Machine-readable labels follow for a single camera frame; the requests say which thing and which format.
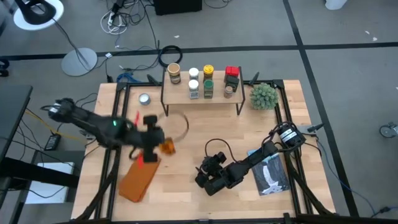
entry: spice jar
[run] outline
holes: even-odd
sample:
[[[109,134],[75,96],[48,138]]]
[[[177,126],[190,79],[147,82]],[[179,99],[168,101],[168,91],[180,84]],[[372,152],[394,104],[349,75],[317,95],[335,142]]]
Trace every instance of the spice jar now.
[[[177,63],[171,63],[167,66],[167,71],[170,75],[170,81],[173,84],[179,84],[181,82],[181,75],[180,75],[180,65]]]
[[[211,99],[213,97],[213,87],[214,83],[212,80],[206,80],[203,84],[203,89],[205,91],[205,99]]]
[[[234,92],[234,89],[233,89],[231,86],[225,87],[224,97],[225,97],[225,98],[231,98],[233,92]]]
[[[203,82],[213,79],[214,67],[212,65],[205,65],[203,67]]]
[[[197,68],[191,68],[189,70],[189,79],[190,80],[199,80],[199,70]]]
[[[197,80],[190,80],[188,82],[189,86],[189,98],[199,99],[199,82]]]

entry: black metal frame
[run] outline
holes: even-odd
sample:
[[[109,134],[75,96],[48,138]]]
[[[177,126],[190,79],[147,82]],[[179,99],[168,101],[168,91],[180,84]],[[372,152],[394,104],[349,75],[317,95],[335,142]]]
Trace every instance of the black metal frame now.
[[[162,80],[162,93],[161,93],[161,102],[163,101],[163,82],[164,82],[164,73],[165,70],[163,72],[163,80]],[[250,82],[250,80],[246,80],[246,81],[242,81],[242,89],[244,89],[244,85],[248,85]],[[270,85],[271,87],[278,89],[280,91],[280,95],[282,98],[282,103],[284,105],[285,108],[285,113],[286,113],[286,118],[288,121],[292,121],[292,116],[290,114],[290,110],[289,110],[289,103],[287,101],[286,98],[286,92],[285,92],[285,88],[284,88],[284,83],[283,80],[256,80],[254,82],[254,84],[260,84],[260,83],[266,83],[268,85]],[[123,108],[122,108],[122,117],[126,117],[127,114],[127,107],[128,107],[128,99],[129,99],[129,93],[130,93],[130,88],[132,87],[140,87],[140,86],[156,86],[153,83],[118,83],[116,86],[116,95],[115,95],[115,100],[114,100],[114,104],[113,104],[113,111],[112,111],[112,115],[116,116],[118,113],[118,105],[119,105],[119,100],[120,100],[120,96],[121,96],[121,90],[125,89],[124,91],[124,101],[123,101]],[[240,113],[242,108],[243,108],[243,103],[240,107],[240,109],[238,109],[237,106],[237,111]],[[165,105],[162,102],[162,106],[163,109],[165,111],[165,113],[167,114],[168,112],[168,105],[167,107],[165,107]],[[280,113],[280,106],[279,104],[277,104],[277,106],[275,107],[275,114],[277,117],[277,122],[282,122],[282,115]],[[103,163],[103,171],[101,174],[101,182],[100,182],[100,186],[103,183],[103,180],[106,178],[106,174],[108,173],[108,166],[109,166],[109,160],[110,160],[110,150],[107,150],[104,156],[104,163]],[[303,172],[303,167],[302,167],[302,161],[301,158],[297,155],[295,155],[296,158],[296,163],[297,163],[297,167],[298,167],[298,174],[300,176],[300,178],[305,181],[305,176],[304,176],[304,172]],[[120,160],[120,153],[116,153],[115,161],[119,161]],[[298,214],[301,214],[301,209],[300,209],[300,203],[299,203],[299,196],[297,193],[297,189],[295,186],[295,181],[294,178],[292,177],[292,170],[289,170],[288,166],[287,166],[287,174],[289,177],[289,184],[291,186],[290,191],[292,193],[292,201],[293,201],[293,205],[294,205],[294,211],[295,211],[295,215],[297,216]],[[106,212],[106,218],[109,220],[112,220],[112,214],[113,214],[113,205],[114,205],[114,196],[116,193],[116,182],[117,179],[115,178],[111,184],[111,189],[110,189],[110,194],[109,194],[109,200],[108,200],[108,207],[107,207],[107,212]],[[307,197],[304,195],[304,199],[305,199],[305,206],[307,208],[307,213],[312,214],[312,206],[311,203],[309,202],[309,200],[307,199]],[[96,213],[95,213],[95,219],[100,218],[100,211],[102,209],[102,200],[100,201],[100,203],[98,203],[98,206],[96,208]],[[211,223],[283,223],[286,221],[286,217],[282,218],[248,218],[248,219],[225,219],[225,220],[166,220],[166,221],[127,221],[127,222],[112,222],[112,223],[120,223],[120,224],[128,224],[128,223],[206,223],[206,222],[211,222]]]
[[[164,93],[164,77],[165,77],[165,73],[166,73],[166,68],[163,68],[163,74],[162,74],[162,90],[161,90],[161,94],[160,94],[160,102],[162,103],[162,107],[164,110],[164,113],[166,114],[166,116],[169,115],[169,105],[165,105],[163,102],[163,93]],[[239,75],[241,77],[241,88],[242,88],[242,96],[243,96],[243,100],[241,103],[241,106],[239,107],[239,103],[236,103],[236,114],[239,116],[242,112],[242,108],[243,108],[243,104],[246,101],[246,95],[244,94],[244,81],[243,81],[243,74],[242,74],[242,67],[239,66]]]

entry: blue cable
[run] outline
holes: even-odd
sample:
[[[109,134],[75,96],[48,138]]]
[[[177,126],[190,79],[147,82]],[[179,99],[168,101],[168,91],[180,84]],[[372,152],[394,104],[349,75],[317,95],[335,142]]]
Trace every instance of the blue cable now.
[[[351,188],[349,188],[347,185],[345,185],[345,184],[343,183],[343,181],[341,181],[340,178],[338,178],[338,176],[333,172],[333,169],[331,168],[331,165],[330,165],[330,163],[329,163],[328,154],[326,153],[325,148],[323,147],[322,143],[318,140],[318,138],[317,138],[317,143],[319,143],[319,145],[321,145],[321,148],[322,148],[322,150],[323,150],[323,153],[324,153],[324,155],[325,155],[326,161],[327,161],[327,163],[328,163],[328,167],[329,167],[329,169],[330,169],[330,172],[338,179],[338,181],[340,181],[340,183],[342,184],[342,186],[344,186],[345,188],[347,188],[347,189],[348,189],[349,191],[351,191],[352,193],[355,193],[356,195],[358,195],[358,196],[360,196],[361,198],[363,198],[363,199],[368,203],[368,205],[371,207],[373,214],[376,214],[376,212],[374,211],[374,208],[373,208],[372,204],[370,203],[370,201],[369,201],[366,197],[363,197],[360,193],[354,191],[353,189],[351,189]]]

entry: orange object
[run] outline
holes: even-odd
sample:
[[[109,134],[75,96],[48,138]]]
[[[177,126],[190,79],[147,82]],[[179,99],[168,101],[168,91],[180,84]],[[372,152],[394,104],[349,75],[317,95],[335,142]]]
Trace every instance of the orange object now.
[[[159,145],[159,150],[166,155],[175,153],[174,142],[172,138],[166,138],[163,144]]]
[[[140,202],[144,198],[159,164],[160,158],[157,159],[157,162],[141,163],[137,160],[131,164],[129,172],[120,182],[119,195],[132,202]]]

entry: wooden table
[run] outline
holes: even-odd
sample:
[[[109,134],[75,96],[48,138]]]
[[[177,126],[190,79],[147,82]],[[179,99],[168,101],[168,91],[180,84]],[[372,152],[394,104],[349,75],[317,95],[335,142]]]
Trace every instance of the wooden table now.
[[[296,125],[310,124],[310,117],[303,96],[301,84],[298,80],[284,80],[287,99],[293,122]],[[127,117],[134,120],[137,111],[144,114],[163,113],[160,104],[159,86],[132,87],[129,95]],[[246,98],[249,99],[251,87],[245,86]],[[141,93],[150,95],[150,105],[139,104]],[[109,115],[112,113],[116,84],[102,84],[99,88],[95,113]],[[121,114],[123,95],[118,107]],[[253,174],[245,176],[242,183],[233,189],[223,189],[214,196],[207,196],[204,189],[197,186],[194,178],[197,174],[195,166],[199,166],[205,155],[204,145],[212,138],[222,138],[229,142],[235,158],[243,159],[247,151],[258,149],[261,141],[268,135],[276,124],[275,111],[258,111],[251,109],[251,103],[244,105],[240,116],[236,115],[235,105],[173,105],[170,111],[183,111],[189,122],[190,130],[186,138],[176,143],[177,153],[173,156],[162,157],[159,169],[148,188],[141,203],[132,203],[118,195],[114,200],[112,221],[133,220],[197,220],[197,219],[231,219],[231,218],[275,218],[289,212],[294,217],[294,206],[289,190],[277,194],[259,196]],[[166,136],[178,136],[183,129],[176,124],[185,122],[172,114],[159,121]],[[316,144],[312,138],[307,138],[310,144]],[[90,145],[86,153],[96,147]],[[121,153],[119,166],[119,181],[126,175],[132,162],[128,154],[132,147],[125,147]],[[225,164],[231,162],[228,149],[222,142],[212,142],[208,146],[209,154],[223,151],[228,158]],[[72,218],[79,216],[93,199],[100,182],[101,168],[104,161],[104,150],[98,149],[91,153],[84,161],[81,169],[80,183],[76,193]],[[307,184],[324,206],[334,212],[325,171],[318,151],[307,145],[302,146],[302,163],[307,178]],[[300,205],[305,211],[300,188]],[[104,195],[102,216],[106,216],[109,191]]]

